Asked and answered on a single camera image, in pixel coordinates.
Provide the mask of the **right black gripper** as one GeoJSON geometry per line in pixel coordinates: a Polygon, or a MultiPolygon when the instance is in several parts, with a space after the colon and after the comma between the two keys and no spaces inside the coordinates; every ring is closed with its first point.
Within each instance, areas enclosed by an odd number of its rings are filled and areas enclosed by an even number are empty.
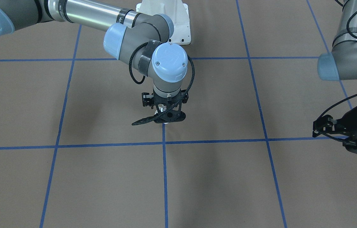
{"type": "Polygon", "coordinates": [[[165,93],[159,90],[154,90],[152,94],[143,92],[142,93],[142,106],[150,107],[159,110],[159,107],[164,107],[167,111],[169,108],[171,110],[181,110],[182,104],[187,103],[189,98],[187,90],[177,90],[173,93],[165,93]]]}

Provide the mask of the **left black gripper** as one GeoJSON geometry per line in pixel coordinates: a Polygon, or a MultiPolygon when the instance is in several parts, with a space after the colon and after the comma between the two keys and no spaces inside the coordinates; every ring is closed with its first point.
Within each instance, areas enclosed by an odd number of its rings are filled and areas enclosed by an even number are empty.
{"type": "Polygon", "coordinates": [[[324,135],[335,141],[344,141],[344,139],[331,136],[330,134],[320,131],[320,130],[333,130],[335,125],[338,128],[346,132],[349,141],[357,143],[357,108],[353,108],[348,111],[342,118],[335,120],[332,116],[322,116],[317,118],[313,122],[312,126],[312,137],[318,137],[319,135],[324,135]]]}

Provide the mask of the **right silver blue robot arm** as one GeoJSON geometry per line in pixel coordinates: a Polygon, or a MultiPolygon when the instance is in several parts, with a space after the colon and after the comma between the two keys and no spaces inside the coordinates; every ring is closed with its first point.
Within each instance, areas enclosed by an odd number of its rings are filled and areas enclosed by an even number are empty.
{"type": "Polygon", "coordinates": [[[171,43],[175,27],[165,14],[153,16],[94,0],[0,0],[0,36],[45,22],[69,22],[103,31],[109,55],[153,80],[153,95],[144,106],[180,107],[189,89],[181,84],[187,73],[185,50],[171,43]]]}

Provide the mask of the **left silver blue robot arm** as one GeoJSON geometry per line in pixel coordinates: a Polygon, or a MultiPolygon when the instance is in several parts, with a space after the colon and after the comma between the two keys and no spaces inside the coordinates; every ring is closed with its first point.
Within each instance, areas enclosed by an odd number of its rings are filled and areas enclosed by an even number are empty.
{"type": "MultiPolygon", "coordinates": [[[[319,56],[317,62],[319,78],[325,81],[357,79],[357,0],[342,3],[339,29],[332,42],[332,50],[319,56]]],[[[357,140],[357,107],[347,112],[341,119],[333,120],[325,110],[313,122],[312,136],[333,134],[347,136],[353,144],[357,140]]]]}

